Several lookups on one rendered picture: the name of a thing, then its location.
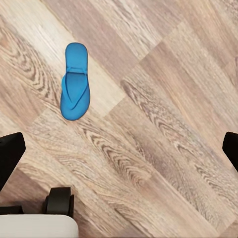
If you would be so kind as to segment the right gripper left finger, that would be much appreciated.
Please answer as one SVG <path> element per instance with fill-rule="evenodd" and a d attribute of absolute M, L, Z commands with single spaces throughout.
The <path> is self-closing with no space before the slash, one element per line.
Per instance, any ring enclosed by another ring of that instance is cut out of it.
<path fill-rule="evenodd" d="M 0 191 L 26 151 L 21 132 L 0 137 Z"/>

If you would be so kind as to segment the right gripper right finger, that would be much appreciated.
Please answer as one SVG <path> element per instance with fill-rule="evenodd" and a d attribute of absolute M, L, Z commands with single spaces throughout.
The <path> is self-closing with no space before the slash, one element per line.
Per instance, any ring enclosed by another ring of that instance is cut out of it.
<path fill-rule="evenodd" d="M 227 132 L 222 149 L 238 172 L 238 134 Z"/>

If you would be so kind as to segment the sandal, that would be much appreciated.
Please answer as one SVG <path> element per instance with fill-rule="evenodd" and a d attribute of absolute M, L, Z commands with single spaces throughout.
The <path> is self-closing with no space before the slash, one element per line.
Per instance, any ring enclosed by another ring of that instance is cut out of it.
<path fill-rule="evenodd" d="M 82 117 L 90 105 L 87 48 L 78 42 L 65 49 L 66 74 L 61 81 L 60 111 L 67 120 Z"/>

